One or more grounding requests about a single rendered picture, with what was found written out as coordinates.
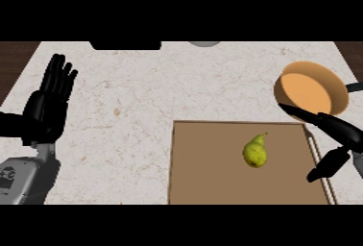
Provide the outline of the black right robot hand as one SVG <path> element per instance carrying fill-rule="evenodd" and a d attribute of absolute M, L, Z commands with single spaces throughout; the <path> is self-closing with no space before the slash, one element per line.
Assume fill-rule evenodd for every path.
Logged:
<path fill-rule="evenodd" d="M 341 147 L 327 152 L 316 167 L 310 170 L 307 180 L 311 183 L 317 179 L 330 178 L 336 174 L 349 159 L 349 151 L 358 154 L 363 153 L 363 131 L 327 113 L 311 113 L 282 103 L 279 103 L 279 106 L 289 115 L 313 124 L 342 144 Z"/>

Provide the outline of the brown tray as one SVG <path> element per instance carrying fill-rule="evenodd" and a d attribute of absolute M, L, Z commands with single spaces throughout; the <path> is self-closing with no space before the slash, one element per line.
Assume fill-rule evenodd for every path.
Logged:
<path fill-rule="evenodd" d="M 245 144 L 265 136 L 267 163 L 251 167 Z M 332 204 L 329 182 L 307 181 L 318 161 L 301 123 L 177 121 L 168 179 L 171 204 Z"/>

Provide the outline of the black appliance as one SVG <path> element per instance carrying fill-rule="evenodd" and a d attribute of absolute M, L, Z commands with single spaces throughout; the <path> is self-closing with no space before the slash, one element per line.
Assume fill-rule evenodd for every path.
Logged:
<path fill-rule="evenodd" d="M 91 41 L 94 50 L 159 50 L 162 43 L 159 41 Z"/>

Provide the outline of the grey round object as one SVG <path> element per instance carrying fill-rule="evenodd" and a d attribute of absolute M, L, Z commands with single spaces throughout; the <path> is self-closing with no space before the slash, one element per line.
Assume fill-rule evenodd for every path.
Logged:
<path fill-rule="evenodd" d="M 212 47 L 220 41 L 189 41 L 196 47 Z"/>

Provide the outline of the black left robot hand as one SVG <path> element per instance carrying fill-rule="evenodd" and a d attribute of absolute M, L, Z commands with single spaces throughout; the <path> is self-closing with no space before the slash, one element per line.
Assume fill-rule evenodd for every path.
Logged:
<path fill-rule="evenodd" d="M 40 88 L 29 95 L 22 114 L 0 111 L 0 137 L 19 137 L 23 146 L 57 141 L 76 75 L 65 56 L 53 54 Z"/>

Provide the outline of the orange pot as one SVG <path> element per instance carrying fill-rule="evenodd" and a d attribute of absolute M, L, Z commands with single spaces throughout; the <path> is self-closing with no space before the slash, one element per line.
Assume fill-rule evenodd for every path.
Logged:
<path fill-rule="evenodd" d="M 293 61 L 282 69 L 271 89 L 274 101 L 302 110 L 339 115 L 349 96 L 363 96 L 363 83 L 347 84 L 336 73 L 313 61 Z"/>

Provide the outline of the green pear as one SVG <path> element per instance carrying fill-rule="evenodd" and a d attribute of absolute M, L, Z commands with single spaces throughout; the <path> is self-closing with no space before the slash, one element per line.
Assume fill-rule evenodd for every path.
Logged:
<path fill-rule="evenodd" d="M 246 164 L 259 168 L 267 162 L 267 150 L 264 146 L 264 135 L 257 135 L 251 141 L 245 144 L 242 150 L 242 156 Z"/>

